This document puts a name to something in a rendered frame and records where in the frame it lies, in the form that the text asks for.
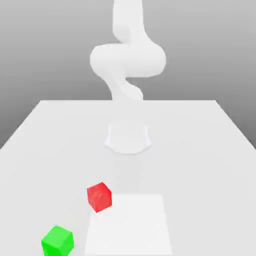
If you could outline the small red cube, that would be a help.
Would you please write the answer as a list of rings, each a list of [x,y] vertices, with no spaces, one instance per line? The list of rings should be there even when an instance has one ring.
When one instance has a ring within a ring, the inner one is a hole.
[[[112,191],[104,182],[93,185],[86,191],[88,203],[96,213],[112,206]]]

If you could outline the small green cube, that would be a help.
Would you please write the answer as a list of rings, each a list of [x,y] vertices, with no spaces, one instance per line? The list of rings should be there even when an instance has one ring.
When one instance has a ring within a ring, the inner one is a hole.
[[[69,256],[74,249],[73,233],[61,226],[54,226],[41,240],[44,256]]]

